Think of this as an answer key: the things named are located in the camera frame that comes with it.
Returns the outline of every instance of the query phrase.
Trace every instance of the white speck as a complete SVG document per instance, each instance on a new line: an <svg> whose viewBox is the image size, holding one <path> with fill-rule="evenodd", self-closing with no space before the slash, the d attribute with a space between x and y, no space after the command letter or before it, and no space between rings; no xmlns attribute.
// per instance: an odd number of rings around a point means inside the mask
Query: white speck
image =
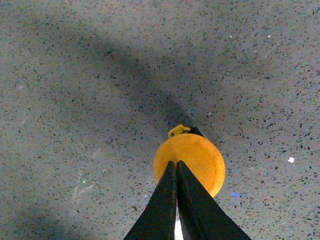
<svg viewBox="0 0 320 240"><path fill-rule="evenodd" d="M17 89L18 91L22 90L24 88L23 85L16 85L15 89Z"/></svg>
<svg viewBox="0 0 320 240"><path fill-rule="evenodd" d="M295 162L295 159L293 157L289 157L289 160L288 160L289 163L293 164Z"/></svg>

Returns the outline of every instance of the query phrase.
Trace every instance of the speckled gray floor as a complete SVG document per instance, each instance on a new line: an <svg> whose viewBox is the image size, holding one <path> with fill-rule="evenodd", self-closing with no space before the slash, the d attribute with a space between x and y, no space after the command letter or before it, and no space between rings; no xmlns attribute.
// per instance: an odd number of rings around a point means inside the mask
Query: speckled gray floor
<svg viewBox="0 0 320 240"><path fill-rule="evenodd" d="M319 1L2 0L0 43L0 239L122 239L192 122L253 240L320 239Z"/></svg>

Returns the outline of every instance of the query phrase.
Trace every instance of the yellow plastic tab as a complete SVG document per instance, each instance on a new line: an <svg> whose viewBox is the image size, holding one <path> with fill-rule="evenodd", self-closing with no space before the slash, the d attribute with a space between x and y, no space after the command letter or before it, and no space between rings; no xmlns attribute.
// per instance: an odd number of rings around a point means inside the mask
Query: yellow plastic tab
<svg viewBox="0 0 320 240"><path fill-rule="evenodd" d="M168 137L171 138L173 136L179 135L179 134L185 134L189 132L191 129L189 127L185 127L182 124L179 124L178 126L172 128L169 133Z"/></svg>

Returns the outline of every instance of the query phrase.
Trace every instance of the orange plastic lid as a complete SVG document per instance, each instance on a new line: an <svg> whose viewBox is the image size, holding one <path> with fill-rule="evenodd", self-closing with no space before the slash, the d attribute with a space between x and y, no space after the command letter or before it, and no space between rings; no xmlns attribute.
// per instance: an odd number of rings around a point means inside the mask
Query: orange plastic lid
<svg viewBox="0 0 320 240"><path fill-rule="evenodd" d="M214 197L225 180L225 163L217 147L203 136L183 133L170 137L155 153L153 173L156 183L160 181L169 161L177 167L184 161L191 172Z"/></svg>

